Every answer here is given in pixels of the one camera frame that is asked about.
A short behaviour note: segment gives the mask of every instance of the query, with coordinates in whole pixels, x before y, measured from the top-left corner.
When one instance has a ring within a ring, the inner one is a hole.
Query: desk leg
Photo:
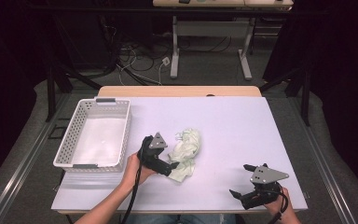
[[[178,34],[177,34],[177,20],[173,17],[172,20],[172,36],[173,36],[173,53],[171,63],[171,78],[178,77],[178,65],[179,65],[179,48],[178,48]]]
[[[248,27],[246,28],[246,37],[243,43],[243,49],[238,50],[241,60],[242,72],[243,76],[245,77],[245,80],[252,80],[251,69],[249,68],[248,60],[246,58],[246,52],[248,51],[249,43],[252,39],[252,33],[254,29],[253,20],[254,18],[251,18],[249,20]]]

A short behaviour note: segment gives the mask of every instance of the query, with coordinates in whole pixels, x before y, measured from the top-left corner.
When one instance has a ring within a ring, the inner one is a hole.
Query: person's left hand
[[[132,189],[132,187],[135,184],[135,177],[139,169],[139,163],[140,162],[138,157],[136,156],[136,152],[128,157],[126,170],[124,172],[123,178],[120,183],[122,187]],[[148,177],[150,177],[155,173],[156,173],[155,171],[150,170],[143,166],[139,184],[141,185],[142,183],[144,183]]]

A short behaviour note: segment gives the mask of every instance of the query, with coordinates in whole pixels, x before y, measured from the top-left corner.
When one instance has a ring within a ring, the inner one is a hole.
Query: person's right hand
[[[120,185],[126,189],[132,189],[135,185],[135,177],[139,168],[139,159],[136,156],[136,152],[130,155],[127,159],[127,166],[124,172],[123,178],[121,179]],[[150,170],[146,167],[142,167],[141,177],[139,179],[139,184],[142,184],[146,181],[148,177],[155,174],[156,172]]]
[[[296,216],[295,210],[293,209],[292,202],[289,197],[289,190],[287,190],[286,188],[282,188],[282,193],[287,197],[289,204],[286,208],[286,211],[282,213],[281,220],[279,222],[283,224],[301,223]],[[264,204],[264,206],[267,208],[267,210],[272,216],[275,216],[277,213],[281,212],[282,200],[283,196],[279,195],[278,199],[275,202],[266,203]]]

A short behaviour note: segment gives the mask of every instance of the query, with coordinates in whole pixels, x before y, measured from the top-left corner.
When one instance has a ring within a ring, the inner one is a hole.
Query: white desk
[[[251,192],[252,172],[244,164],[261,165],[285,172],[280,183],[290,190],[293,207],[307,209],[296,174],[289,161],[275,121],[263,97],[126,97],[131,99],[132,122],[127,156],[136,152],[145,136],[160,132],[168,148],[174,136],[186,128],[201,133],[196,169],[183,183],[153,175],[139,188],[134,213],[245,213],[241,202],[229,193]],[[63,214],[83,213],[106,197],[122,173],[67,173],[51,209]],[[129,198],[118,208],[125,211]],[[260,206],[251,211],[265,211]]]
[[[179,0],[153,0],[155,7],[240,7],[243,10],[258,8],[288,8],[292,0],[191,0],[189,4],[180,4]],[[242,72],[246,80],[252,79],[252,74],[246,58],[246,52],[251,41],[254,19],[248,21],[178,21],[172,19],[173,53],[171,78],[177,78],[179,66],[179,48],[177,37],[188,36],[231,36],[244,37],[243,49],[239,49]]]

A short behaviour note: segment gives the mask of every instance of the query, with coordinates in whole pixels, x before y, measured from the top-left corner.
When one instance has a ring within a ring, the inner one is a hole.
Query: white cloth
[[[183,182],[186,176],[192,175],[194,172],[196,163],[193,158],[200,150],[200,132],[194,129],[186,129],[178,135],[180,142],[168,156],[171,162],[179,161],[180,163],[168,177]]]

